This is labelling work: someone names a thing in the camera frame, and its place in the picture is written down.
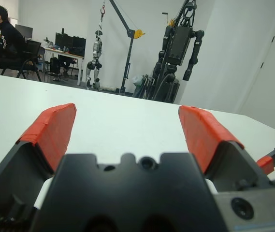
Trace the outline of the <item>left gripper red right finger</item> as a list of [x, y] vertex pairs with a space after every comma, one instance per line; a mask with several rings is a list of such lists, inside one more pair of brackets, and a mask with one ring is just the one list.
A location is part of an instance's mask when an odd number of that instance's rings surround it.
[[244, 145], [208, 111], [180, 106], [179, 119], [191, 152], [219, 192], [272, 188]]

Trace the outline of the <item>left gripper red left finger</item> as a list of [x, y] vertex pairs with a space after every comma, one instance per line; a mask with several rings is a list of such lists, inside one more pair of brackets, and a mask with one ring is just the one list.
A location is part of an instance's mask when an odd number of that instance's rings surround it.
[[23, 220], [44, 182], [67, 151], [76, 116], [73, 103], [44, 110], [0, 163], [0, 219]]

